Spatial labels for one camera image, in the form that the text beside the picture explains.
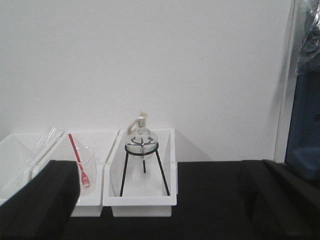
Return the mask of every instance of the black tabletop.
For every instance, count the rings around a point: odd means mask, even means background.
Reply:
[[[177,206],[172,217],[72,217],[63,240],[255,240],[237,194],[241,162],[178,163]]]

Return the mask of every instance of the plastic bin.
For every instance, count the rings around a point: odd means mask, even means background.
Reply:
[[[104,165],[113,149],[118,132],[118,130],[72,132],[72,137],[76,144],[90,146],[95,150],[94,158],[97,170],[95,190],[89,194],[80,195],[72,212],[72,217],[99,217],[101,215],[103,209],[102,182]],[[51,151],[34,167],[32,177],[36,176],[50,160],[77,160],[67,133],[63,135]]]
[[[0,142],[0,205],[29,182],[33,167],[56,144],[62,134],[57,134],[37,153],[34,150],[43,136],[42,133],[11,133]]]
[[[104,169],[103,205],[111,206],[114,217],[170,217],[177,204],[175,130],[152,130],[158,136],[158,153],[170,195],[167,195],[156,154],[145,161],[128,158],[123,195],[120,196],[126,158],[126,132],[121,130]]]

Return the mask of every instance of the red plastic spoon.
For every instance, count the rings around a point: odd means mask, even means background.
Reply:
[[[82,184],[83,184],[83,186],[85,188],[89,188],[90,187],[90,180],[89,180],[88,175],[85,173],[84,168],[82,167],[82,163],[81,163],[81,160],[80,160],[80,157],[79,157],[76,145],[75,145],[75,141],[74,141],[71,133],[69,133],[69,139],[70,139],[70,142],[72,144],[73,151],[74,151],[74,154],[76,156],[76,160],[78,162],[78,166],[79,166],[80,171],[81,171],[81,182],[82,182]]]

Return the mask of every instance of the white wall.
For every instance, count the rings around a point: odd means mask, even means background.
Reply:
[[[272,159],[291,2],[0,1],[0,139],[143,110],[179,161]]]

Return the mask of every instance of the glass flask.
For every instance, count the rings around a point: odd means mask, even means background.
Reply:
[[[134,120],[127,129],[127,137],[125,145],[127,149],[135,154],[149,153],[157,147],[158,137],[146,127],[145,113],[141,113],[140,116]],[[135,159],[146,160],[149,159],[152,154],[144,156],[132,156]]]

